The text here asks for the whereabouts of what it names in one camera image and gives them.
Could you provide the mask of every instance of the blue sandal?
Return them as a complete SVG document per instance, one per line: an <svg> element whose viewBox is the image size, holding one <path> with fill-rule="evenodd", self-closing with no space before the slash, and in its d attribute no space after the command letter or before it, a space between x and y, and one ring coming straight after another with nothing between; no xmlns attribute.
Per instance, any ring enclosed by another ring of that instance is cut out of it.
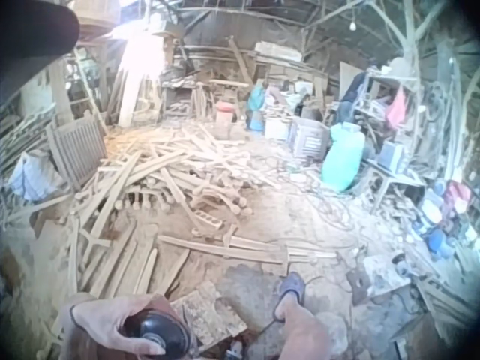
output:
<svg viewBox="0 0 480 360"><path fill-rule="evenodd" d="M273 309L273 319L279 323L285 323L285 319L278 319L275 315L275 311L278 308L278 304L280 304L284 296L289 292L295 293L295 295L297 295L298 303L303 306L305 300L305 282L300 274L296 271L290 272L280 284L280 298L278 299L277 305L275 305Z"/></svg>

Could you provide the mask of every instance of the pink bag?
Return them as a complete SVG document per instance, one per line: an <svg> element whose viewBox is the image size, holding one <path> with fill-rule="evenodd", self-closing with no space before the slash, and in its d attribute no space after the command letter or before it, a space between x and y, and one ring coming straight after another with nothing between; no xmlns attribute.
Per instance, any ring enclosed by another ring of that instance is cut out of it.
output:
<svg viewBox="0 0 480 360"><path fill-rule="evenodd" d="M400 123L405 119L405 94L404 88L398 88L397 95L393 103L385 111L385 117L390 125L390 128L397 129Z"/></svg>

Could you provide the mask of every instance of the black tool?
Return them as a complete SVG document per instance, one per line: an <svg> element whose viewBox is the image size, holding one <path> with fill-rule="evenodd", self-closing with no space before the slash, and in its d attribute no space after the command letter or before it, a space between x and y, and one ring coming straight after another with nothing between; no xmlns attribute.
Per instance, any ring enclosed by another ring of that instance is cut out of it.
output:
<svg viewBox="0 0 480 360"><path fill-rule="evenodd" d="M165 349L164 355L150 355L155 360L180 359L188 353L191 336L187 327L178 319L155 309L145 309L129 316L123 328L129 338L154 341Z"/></svg>

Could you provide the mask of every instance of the white plastic bag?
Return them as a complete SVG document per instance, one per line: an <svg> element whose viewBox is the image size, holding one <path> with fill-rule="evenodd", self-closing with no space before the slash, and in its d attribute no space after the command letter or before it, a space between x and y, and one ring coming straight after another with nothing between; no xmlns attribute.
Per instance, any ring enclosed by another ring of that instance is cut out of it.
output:
<svg viewBox="0 0 480 360"><path fill-rule="evenodd" d="M48 152L24 152L15 166L8 186L25 200L38 201L57 191L64 183L50 163Z"/></svg>

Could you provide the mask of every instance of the hand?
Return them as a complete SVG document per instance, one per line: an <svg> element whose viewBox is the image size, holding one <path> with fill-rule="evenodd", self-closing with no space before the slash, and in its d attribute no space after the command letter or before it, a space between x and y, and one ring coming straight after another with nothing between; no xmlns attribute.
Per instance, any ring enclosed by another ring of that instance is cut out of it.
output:
<svg viewBox="0 0 480 360"><path fill-rule="evenodd" d="M154 295L119 296L118 298L91 300L73 307L72 317L100 345L137 355L163 355L165 349L153 341L125 337L119 329L125 319L152 302Z"/></svg>

